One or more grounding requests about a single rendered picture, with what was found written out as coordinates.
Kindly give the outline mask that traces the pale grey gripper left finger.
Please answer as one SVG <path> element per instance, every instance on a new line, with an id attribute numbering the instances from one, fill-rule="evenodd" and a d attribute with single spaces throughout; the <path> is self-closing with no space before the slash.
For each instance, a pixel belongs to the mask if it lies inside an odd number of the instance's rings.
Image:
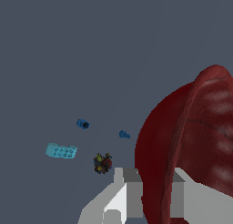
<path id="1" fill-rule="evenodd" d="M 126 224 L 142 218 L 143 182 L 136 168 L 115 168 L 114 182 L 81 211 L 77 224 Z"/>

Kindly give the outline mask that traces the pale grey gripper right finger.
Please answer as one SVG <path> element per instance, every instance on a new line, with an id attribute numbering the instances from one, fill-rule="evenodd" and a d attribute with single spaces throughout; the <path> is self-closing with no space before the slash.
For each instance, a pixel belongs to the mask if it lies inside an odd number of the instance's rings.
<path id="1" fill-rule="evenodd" d="M 233 224 L 233 198 L 175 168 L 170 217 L 183 218 L 189 224 Z"/>

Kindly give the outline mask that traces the dark multicoloured lumpy toy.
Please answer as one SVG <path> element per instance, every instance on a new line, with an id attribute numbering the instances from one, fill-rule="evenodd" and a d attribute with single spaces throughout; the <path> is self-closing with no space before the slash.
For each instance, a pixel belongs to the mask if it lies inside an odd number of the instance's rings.
<path id="1" fill-rule="evenodd" d="M 97 174 L 106 174 L 112 168 L 112 157 L 108 153 L 104 156 L 97 154 L 94 157 L 93 164 Z"/>

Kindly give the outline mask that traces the large dark red bowl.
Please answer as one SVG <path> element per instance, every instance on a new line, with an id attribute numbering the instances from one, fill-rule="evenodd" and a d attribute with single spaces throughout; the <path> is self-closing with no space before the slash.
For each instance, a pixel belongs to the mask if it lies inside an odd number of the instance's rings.
<path id="1" fill-rule="evenodd" d="M 189 224 L 170 217 L 175 168 L 233 198 L 233 76 L 223 66 L 165 97 L 147 117 L 135 149 L 148 224 Z"/>

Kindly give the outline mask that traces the light cyan toy brick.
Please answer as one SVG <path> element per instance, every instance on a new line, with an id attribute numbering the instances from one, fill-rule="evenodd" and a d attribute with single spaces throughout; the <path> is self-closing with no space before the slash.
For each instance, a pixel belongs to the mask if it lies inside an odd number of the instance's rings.
<path id="1" fill-rule="evenodd" d="M 57 143 L 49 143 L 46 148 L 46 154 L 52 158 L 74 158 L 76 151 L 76 146 L 60 146 Z"/>

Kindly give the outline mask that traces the blue hollow nut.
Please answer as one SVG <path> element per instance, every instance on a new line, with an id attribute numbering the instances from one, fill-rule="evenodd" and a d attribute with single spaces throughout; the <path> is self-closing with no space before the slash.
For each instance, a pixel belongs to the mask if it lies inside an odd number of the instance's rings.
<path id="1" fill-rule="evenodd" d="M 89 123 L 84 119 L 78 119 L 76 124 L 79 127 L 83 128 L 83 129 L 88 129 L 89 128 Z"/>

